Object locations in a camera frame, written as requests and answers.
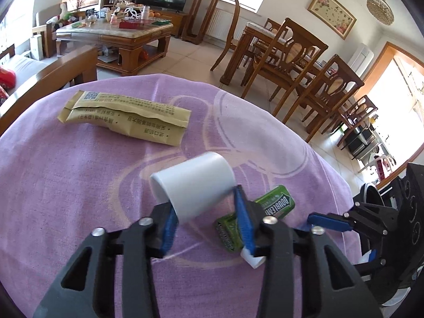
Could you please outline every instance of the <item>tv cabinet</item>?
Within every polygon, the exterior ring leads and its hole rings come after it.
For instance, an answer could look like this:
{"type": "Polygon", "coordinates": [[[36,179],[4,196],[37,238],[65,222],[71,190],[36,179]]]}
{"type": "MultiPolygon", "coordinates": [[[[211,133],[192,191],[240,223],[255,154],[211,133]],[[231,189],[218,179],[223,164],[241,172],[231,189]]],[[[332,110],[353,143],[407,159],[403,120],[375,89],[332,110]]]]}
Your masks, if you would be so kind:
{"type": "Polygon", "coordinates": [[[154,12],[160,13],[161,18],[170,19],[172,25],[174,25],[173,29],[171,30],[171,35],[175,36],[175,38],[181,37],[188,16],[187,13],[177,12],[173,10],[162,10],[160,8],[155,7],[152,7],[152,10],[154,12]]]}

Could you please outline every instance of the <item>qr code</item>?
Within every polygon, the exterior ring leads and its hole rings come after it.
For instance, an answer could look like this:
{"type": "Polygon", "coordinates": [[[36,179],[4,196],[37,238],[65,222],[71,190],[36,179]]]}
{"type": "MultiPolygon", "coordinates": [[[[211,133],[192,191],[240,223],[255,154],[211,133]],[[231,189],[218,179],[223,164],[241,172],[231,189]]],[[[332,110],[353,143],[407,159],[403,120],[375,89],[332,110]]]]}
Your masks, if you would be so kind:
{"type": "Polygon", "coordinates": [[[98,92],[87,92],[85,97],[84,97],[84,100],[85,99],[96,99],[98,95],[99,95],[98,92]]]}

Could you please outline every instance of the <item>thermos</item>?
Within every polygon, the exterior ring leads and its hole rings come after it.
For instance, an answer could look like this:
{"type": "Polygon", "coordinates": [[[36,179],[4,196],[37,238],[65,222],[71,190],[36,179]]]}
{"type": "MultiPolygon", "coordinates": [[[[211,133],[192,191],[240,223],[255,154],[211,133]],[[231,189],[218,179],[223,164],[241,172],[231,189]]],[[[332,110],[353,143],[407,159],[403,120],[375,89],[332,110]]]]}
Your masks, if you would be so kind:
{"type": "Polygon", "coordinates": [[[149,19],[149,12],[150,12],[150,7],[143,6],[143,11],[141,12],[141,20],[149,19]]]}

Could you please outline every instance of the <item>ceiling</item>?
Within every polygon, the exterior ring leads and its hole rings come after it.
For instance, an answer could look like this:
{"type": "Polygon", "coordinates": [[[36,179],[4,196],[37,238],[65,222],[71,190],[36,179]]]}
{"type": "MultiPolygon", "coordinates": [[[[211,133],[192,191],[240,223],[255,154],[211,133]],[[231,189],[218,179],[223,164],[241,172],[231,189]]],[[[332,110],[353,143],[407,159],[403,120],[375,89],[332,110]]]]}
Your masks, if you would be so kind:
{"type": "MultiPolygon", "coordinates": [[[[367,0],[357,0],[367,10],[367,0]]],[[[391,26],[386,26],[376,20],[386,35],[402,40],[424,53],[424,37],[410,12],[401,0],[387,0],[394,13],[395,21],[391,26]]]]}

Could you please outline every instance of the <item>framed painting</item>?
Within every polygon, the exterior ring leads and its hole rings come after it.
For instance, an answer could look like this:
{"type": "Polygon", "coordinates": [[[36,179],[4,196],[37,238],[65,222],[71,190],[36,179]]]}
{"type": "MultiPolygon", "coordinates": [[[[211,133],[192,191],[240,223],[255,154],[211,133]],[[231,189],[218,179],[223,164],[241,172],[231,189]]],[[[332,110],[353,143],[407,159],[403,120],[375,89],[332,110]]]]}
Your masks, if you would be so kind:
{"type": "Polygon", "coordinates": [[[356,18],[337,0],[312,0],[308,10],[343,39],[346,39],[356,22],[356,18]]]}

